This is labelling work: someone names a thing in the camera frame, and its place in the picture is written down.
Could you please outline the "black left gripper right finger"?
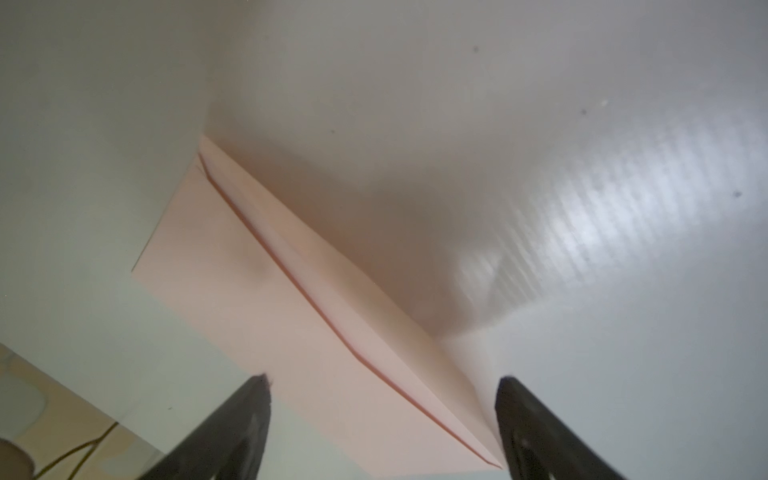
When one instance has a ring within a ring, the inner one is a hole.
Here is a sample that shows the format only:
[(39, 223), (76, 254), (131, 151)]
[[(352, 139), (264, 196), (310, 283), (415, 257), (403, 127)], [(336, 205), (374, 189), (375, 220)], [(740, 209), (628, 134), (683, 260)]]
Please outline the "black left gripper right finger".
[(495, 412), (513, 479), (623, 478), (517, 378), (500, 379)]

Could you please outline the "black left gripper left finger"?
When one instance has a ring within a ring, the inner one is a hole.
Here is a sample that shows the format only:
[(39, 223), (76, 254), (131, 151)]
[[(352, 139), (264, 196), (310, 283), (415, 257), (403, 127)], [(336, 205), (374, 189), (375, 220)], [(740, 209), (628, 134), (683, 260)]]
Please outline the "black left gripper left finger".
[(247, 379), (141, 480), (255, 480), (271, 419), (266, 375)]

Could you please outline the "pink envelope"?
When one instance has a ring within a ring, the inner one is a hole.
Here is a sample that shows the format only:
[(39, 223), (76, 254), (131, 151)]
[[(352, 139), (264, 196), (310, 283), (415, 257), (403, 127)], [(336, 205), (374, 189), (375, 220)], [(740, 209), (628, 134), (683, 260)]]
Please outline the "pink envelope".
[(472, 384), (437, 343), (210, 139), (133, 274), (367, 474), (504, 467)]

